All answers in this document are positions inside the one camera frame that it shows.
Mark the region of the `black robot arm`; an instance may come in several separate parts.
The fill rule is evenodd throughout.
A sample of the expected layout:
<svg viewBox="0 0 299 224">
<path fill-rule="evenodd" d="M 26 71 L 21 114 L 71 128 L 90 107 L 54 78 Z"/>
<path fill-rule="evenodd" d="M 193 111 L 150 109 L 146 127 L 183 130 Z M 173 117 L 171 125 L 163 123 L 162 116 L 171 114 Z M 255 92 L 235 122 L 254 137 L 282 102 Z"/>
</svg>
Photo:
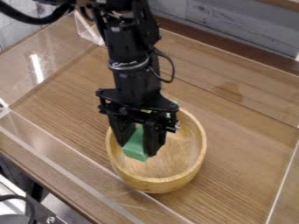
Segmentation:
<svg viewBox="0 0 299 224">
<path fill-rule="evenodd" d="M 179 106 L 162 94 L 162 85 L 174 82 L 161 74 L 159 59 L 166 54 L 155 47 L 161 27 L 147 0 L 37 0 L 93 11 L 93 20 L 107 47 L 107 66 L 115 86 L 97 92 L 99 112 L 109 117 L 118 144 L 127 146 L 142 130 L 142 153 L 157 155 L 170 132 L 178 130 Z"/>
</svg>

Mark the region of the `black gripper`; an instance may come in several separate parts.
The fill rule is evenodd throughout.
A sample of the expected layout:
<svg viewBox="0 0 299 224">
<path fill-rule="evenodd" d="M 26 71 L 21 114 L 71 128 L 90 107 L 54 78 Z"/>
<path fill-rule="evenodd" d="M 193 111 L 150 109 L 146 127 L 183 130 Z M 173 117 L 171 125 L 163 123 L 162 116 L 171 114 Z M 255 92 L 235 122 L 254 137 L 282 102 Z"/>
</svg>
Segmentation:
<svg viewBox="0 0 299 224">
<path fill-rule="evenodd" d="M 99 89 L 101 113 L 109 115 L 117 141 L 127 144 L 142 123 L 145 153 L 154 157 L 165 145 L 166 131 L 175 132 L 179 106 L 161 93 L 163 80 L 151 66 L 141 70 L 114 70 L 115 88 Z"/>
</svg>

